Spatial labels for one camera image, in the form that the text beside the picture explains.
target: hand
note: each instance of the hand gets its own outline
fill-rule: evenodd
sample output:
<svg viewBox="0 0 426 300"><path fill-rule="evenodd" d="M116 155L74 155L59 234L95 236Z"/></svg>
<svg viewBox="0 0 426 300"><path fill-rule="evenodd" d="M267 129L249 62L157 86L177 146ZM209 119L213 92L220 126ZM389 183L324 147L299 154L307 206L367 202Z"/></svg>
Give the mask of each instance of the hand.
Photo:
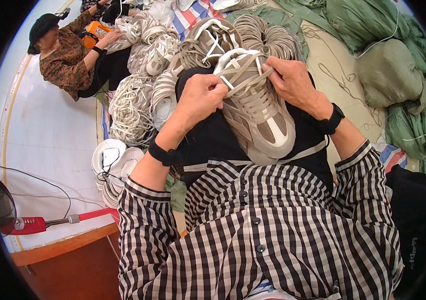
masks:
<svg viewBox="0 0 426 300"><path fill-rule="evenodd" d="M313 87L305 63L270 56L261 68L267 71L271 67L275 71L268 78L281 98L319 121L331 117L333 105Z"/></svg>
<svg viewBox="0 0 426 300"><path fill-rule="evenodd" d="M98 43L96 43L96 46L100 49L104 49L116 42L120 37L121 32L119 30L110 31L104 36L104 38L102 38Z"/></svg>
<svg viewBox="0 0 426 300"><path fill-rule="evenodd" d="M132 17L132 16L136 16L137 14L139 14L141 10L139 10L138 8L134 8L134 9L130 9L128 10L128 16Z"/></svg>
<svg viewBox="0 0 426 300"><path fill-rule="evenodd" d="M223 98L228 88L220 77L213 74L196 74L186 81L185 88L174 114L185 122L189 131L200 121L206 119L216 109L223 108Z"/></svg>

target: black wrist strap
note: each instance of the black wrist strap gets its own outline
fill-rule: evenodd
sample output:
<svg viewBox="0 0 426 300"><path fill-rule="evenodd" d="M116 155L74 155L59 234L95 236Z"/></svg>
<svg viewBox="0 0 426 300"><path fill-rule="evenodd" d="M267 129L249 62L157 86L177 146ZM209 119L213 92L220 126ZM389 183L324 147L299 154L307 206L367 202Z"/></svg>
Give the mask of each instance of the black wrist strap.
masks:
<svg viewBox="0 0 426 300"><path fill-rule="evenodd" d="M102 55L104 50L101 50L100 48L94 46L92 50L95 50L96 52L98 52L99 55Z"/></svg>
<svg viewBox="0 0 426 300"><path fill-rule="evenodd" d="M319 121L319 125L325 135L332 135L336 132L336 127L340 124L344 114L341 109L334 103L333 104L333 113L329 119L324 119Z"/></svg>
<svg viewBox="0 0 426 300"><path fill-rule="evenodd" d="M148 152L154 159L161 161L165 167L174 165L181 158L178 150L171 149L170 151L165 151L156 145L155 139L150 141Z"/></svg>

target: checkered shirt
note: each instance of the checkered shirt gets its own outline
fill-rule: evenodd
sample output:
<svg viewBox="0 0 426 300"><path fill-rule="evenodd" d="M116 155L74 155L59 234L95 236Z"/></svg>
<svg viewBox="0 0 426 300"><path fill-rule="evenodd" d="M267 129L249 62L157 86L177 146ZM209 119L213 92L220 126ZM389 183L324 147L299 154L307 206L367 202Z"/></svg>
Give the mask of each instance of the checkered shirt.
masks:
<svg viewBox="0 0 426 300"><path fill-rule="evenodd" d="M123 299L243 299L268 279L297 298L388 299L402 275L385 172L369 141L335 165L333 195L290 165L208 162L186 195L128 180L120 195Z"/></svg>

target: orange container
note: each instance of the orange container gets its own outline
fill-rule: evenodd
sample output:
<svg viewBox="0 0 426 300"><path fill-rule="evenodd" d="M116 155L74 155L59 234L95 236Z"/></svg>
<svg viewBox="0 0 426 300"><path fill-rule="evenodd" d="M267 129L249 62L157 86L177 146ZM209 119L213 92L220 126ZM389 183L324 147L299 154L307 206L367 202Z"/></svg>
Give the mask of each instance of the orange container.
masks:
<svg viewBox="0 0 426 300"><path fill-rule="evenodd" d="M86 27L86 31L95 35L98 40L102 39L108 32L112 31L112 28L104 27L100 22L93 21L88 27ZM90 35L86 35L83 38L83 42L87 48L93 48L96 45L96 39Z"/></svg>

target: brown cabinet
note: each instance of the brown cabinet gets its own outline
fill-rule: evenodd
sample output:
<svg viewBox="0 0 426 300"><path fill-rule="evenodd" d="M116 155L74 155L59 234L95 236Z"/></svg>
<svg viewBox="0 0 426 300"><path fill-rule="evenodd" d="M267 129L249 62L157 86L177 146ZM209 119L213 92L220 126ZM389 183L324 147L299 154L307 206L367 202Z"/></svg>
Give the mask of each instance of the brown cabinet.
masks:
<svg viewBox="0 0 426 300"><path fill-rule="evenodd" d="M66 245L61 245L66 242L62 241L25 253L19 252L21 256L14 253L12 257L41 300L117 300L120 299L119 231L117 227L110 227L108 230L103 227L97 231L100 233L93 230L85 233L86 237L75 237L76 240ZM54 255L52 251L56 251L59 255ZM41 255L48 258L38 261Z"/></svg>

